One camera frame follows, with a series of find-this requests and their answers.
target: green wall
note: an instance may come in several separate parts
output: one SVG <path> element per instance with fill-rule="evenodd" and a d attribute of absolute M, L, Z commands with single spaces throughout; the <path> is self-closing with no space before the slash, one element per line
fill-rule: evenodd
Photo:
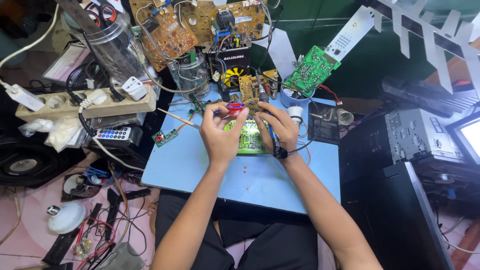
<path fill-rule="evenodd" d="M 411 5 L 415 1 L 403 2 Z M 296 57 L 306 54 L 313 45 L 327 46 L 359 7 L 353 0 L 282 0 L 281 3 L 284 12 L 277 27 L 287 32 Z M 451 9 L 462 12 L 461 20 L 471 21 L 480 11 L 480 1 L 430 0 L 425 9 L 434 12 L 432 24 L 440 28 Z M 280 8 L 271 12 L 272 20 L 276 20 Z M 376 98 L 380 80 L 385 76 L 425 79 L 435 69 L 425 58 L 423 39 L 412 33 L 409 37 L 410 59 L 407 59 L 400 52 L 399 37 L 393 32 L 391 21 L 384 19 L 382 32 L 372 29 L 324 84 L 340 97 Z M 264 48 L 254 45 L 252 66 L 258 65 L 263 53 Z M 262 66 L 263 70 L 272 68 L 271 59 Z M 329 97 L 328 93 L 317 93 L 315 96 Z"/>

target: person's right hand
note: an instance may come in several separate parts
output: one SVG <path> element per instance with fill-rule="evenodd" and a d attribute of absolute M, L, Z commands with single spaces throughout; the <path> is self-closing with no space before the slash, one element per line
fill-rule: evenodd
<path fill-rule="evenodd" d="M 287 112 L 276 108 L 272 104 L 261 101 L 258 102 L 258 105 L 272 114 L 270 115 L 265 112 L 257 113 L 258 116 L 267 121 L 267 123 L 273 128 L 280 140 L 280 146 L 288 152 L 297 149 L 299 127 L 293 122 Z M 265 123 L 258 116 L 254 116 L 253 119 L 255 119 L 255 122 L 257 123 L 265 148 L 273 155 L 272 137 L 269 135 Z"/>

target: hand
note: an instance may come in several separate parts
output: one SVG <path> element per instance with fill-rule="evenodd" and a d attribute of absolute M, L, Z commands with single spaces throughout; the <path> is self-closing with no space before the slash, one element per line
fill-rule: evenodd
<path fill-rule="evenodd" d="M 200 135 L 207 149 L 210 164 L 225 169 L 237 155 L 240 133 L 249 113 L 249 109 L 244 108 L 237 117 L 226 117 L 228 113 L 226 105 L 226 102 L 207 105 L 204 120 L 200 126 Z M 224 131 L 225 125 L 234 119 L 237 121 L 233 127 Z"/>
<path fill-rule="evenodd" d="M 280 140 L 280 146 L 288 152 L 297 149 L 299 127 L 293 122 L 287 112 L 261 101 L 258 102 L 258 105 L 272 114 L 270 115 L 265 112 L 257 113 L 258 116 L 265 119 L 265 121 L 267 121 L 273 128 Z M 265 148 L 273 155 L 272 137 L 269 135 L 264 122 L 258 116 L 254 116 L 253 119 L 257 122 L 258 130 L 260 131 L 260 136 L 262 137 Z"/>

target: plastic bag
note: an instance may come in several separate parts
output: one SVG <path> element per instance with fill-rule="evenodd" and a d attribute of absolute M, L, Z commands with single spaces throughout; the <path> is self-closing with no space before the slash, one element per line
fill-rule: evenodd
<path fill-rule="evenodd" d="M 83 128 L 77 117 L 66 116 L 53 122 L 48 141 L 57 152 L 64 150 L 72 136 Z"/>
<path fill-rule="evenodd" d="M 53 126 L 53 121 L 48 119 L 35 119 L 30 123 L 23 124 L 18 127 L 20 132 L 25 137 L 30 137 L 35 132 L 49 132 Z"/>

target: clear plastic jar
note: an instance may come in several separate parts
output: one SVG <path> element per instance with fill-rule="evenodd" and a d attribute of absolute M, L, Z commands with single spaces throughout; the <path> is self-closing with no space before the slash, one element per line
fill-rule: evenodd
<path fill-rule="evenodd" d="M 87 46 L 82 33 L 72 27 L 71 30 Z M 145 75 L 135 51 L 129 46 L 130 34 L 130 16 L 127 13 L 119 13 L 117 19 L 105 30 L 86 35 L 100 63 L 122 84 L 132 76 L 140 78 Z"/>
<path fill-rule="evenodd" d="M 208 80 L 208 69 L 203 53 L 197 53 L 196 61 L 193 63 L 179 64 L 178 61 L 170 61 L 167 65 L 180 90 L 192 89 Z M 209 90 L 210 84 L 204 84 L 204 86 L 193 91 L 193 94 L 196 98 L 203 99 L 207 96 Z M 188 94 L 183 93 L 182 95 L 188 98 Z"/>

